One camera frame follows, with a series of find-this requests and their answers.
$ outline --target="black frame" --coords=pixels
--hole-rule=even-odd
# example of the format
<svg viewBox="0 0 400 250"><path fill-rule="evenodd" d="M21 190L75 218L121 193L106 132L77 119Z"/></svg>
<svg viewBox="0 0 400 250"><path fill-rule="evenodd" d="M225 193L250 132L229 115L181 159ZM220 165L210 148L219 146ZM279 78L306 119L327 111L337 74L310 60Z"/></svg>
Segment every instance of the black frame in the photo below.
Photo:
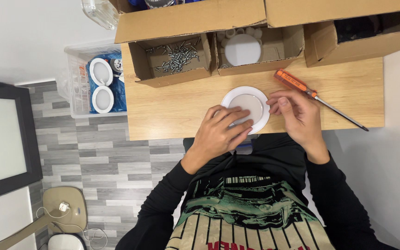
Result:
<svg viewBox="0 0 400 250"><path fill-rule="evenodd" d="M40 152L36 140L29 89L0 83L0 99L15 100L27 170L26 173L0 180L0 195L3 195L41 180L43 173L41 170Z"/></svg>

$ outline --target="white wall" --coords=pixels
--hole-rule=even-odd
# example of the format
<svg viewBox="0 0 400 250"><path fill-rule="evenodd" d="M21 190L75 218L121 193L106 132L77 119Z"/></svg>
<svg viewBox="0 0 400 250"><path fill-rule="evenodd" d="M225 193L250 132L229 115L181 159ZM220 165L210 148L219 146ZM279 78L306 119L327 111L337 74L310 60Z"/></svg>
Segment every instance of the white wall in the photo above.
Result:
<svg viewBox="0 0 400 250"><path fill-rule="evenodd" d="M378 238L400 249L400 51L384 58L384 92L385 128L325 131L324 138Z"/></svg>
<svg viewBox="0 0 400 250"><path fill-rule="evenodd" d="M50 80L67 67L65 46L114 37L86 17L81 0L2 0L0 81Z"/></svg>
<svg viewBox="0 0 400 250"><path fill-rule="evenodd" d="M0 196L0 240L33 222L29 187ZM35 235L18 242L10 250L36 250Z"/></svg>

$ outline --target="wooden desk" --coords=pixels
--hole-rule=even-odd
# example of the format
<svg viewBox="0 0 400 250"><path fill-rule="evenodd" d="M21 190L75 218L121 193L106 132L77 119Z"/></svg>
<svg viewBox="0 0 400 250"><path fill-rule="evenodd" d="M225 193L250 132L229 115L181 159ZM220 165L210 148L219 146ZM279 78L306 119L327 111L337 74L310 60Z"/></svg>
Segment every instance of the wooden desk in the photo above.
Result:
<svg viewBox="0 0 400 250"><path fill-rule="evenodd" d="M212 61L212 77L152 88L137 79L127 43L121 45L125 73L130 140L194 137L208 108L220 104L236 87L251 86L269 93L286 89L273 78L274 71L219 76ZM287 70L317 89L319 97L367 128L384 126L382 58L307 68L305 59ZM325 106L322 129L357 128ZM282 116L271 115L258 134L285 132Z"/></svg>

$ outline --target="person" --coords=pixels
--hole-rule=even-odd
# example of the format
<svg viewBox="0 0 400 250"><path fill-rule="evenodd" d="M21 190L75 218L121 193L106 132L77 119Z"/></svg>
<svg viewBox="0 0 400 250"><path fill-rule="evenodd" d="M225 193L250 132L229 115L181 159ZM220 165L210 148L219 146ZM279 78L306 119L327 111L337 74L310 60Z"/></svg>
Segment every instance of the person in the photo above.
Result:
<svg viewBox="0 0 400 250"><path fill-rule="evenodd" d="M319 104L293 90L270 94L287 133L262 134L250 155L229 151L251 131L240 107L210 108L186 154L158 183L116 250L396 249L378 241L369 217L327 150ZM303 196L305 171L323 227ZM172 214L181 205L174 227Z"/></svg>

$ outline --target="white plastic basket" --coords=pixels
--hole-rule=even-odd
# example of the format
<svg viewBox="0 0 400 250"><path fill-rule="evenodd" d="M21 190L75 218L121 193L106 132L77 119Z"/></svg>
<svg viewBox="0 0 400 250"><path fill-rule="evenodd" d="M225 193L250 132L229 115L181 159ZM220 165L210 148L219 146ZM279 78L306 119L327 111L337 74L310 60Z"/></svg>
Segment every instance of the white plastic basket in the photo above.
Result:
<svg viewBox="0 0 400 250"><path fill-rule="evenodd" d="M90 111L90 85L86 73L86 64L94 56L105 53L121 52L120 44L112 41L100 41L88 44L67 46L69 88L70 88L70 115L73 118L124 116L127 112L111 112L104 114L91 114Z"/></svg>

